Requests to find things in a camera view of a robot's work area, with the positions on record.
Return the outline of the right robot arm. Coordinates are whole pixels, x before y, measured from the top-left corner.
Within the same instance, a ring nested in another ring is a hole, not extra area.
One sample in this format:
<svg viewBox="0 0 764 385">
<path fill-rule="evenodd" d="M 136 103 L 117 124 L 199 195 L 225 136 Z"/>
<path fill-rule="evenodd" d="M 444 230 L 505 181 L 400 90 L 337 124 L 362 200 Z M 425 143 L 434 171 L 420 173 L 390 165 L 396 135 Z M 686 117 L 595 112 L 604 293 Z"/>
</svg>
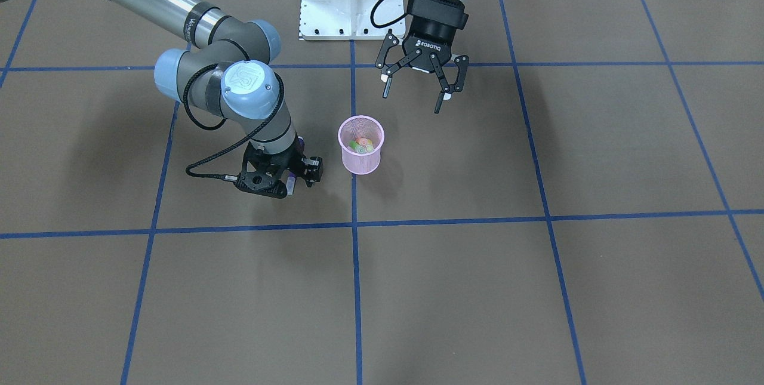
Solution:
<svg viewBox="0 0 764 385">
<path fill-rule="evenodd" d="M 180 103 L 203 130 L 227 121 L 245 136 L 186 167 L 186 174 L 234 184 L 240 191 L 284 198 L 296 178 L 321 181 L 322 159 L 307 157 L 285 100 L 284 81 L 270 66 L 281 38 L 264 20 L 241 21 L 201 0 L 106 0 L 183 38 L 196 51 L 164 51 L 155 85 Z"/>
</svg>

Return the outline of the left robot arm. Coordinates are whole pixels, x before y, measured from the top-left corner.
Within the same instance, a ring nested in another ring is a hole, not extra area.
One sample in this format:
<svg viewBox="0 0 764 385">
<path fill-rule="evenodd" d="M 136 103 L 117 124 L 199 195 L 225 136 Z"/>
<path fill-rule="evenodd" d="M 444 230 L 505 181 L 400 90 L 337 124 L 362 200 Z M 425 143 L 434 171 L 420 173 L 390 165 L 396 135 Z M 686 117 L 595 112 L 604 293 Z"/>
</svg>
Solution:
<svg viewBox="0 0 764 385">
<path fill-rule="evenodd" d="M 406 0 L 398 18 L 377 23 L 376 11 L 385 1 L 375 2 L 370 12 L 372 26 L 386 32 L 375 61 L 385 84 L 382 97 L 388 98 L 393 75 L 399 70 L 408 67 L 434 74 L 440 88 L 437 114 L 443 102 L 462 92 L 466 83 L 469 56 L 455 55 L 451 48 L 456 33 L 469 20 L 464 0 Z"/>
</svg>

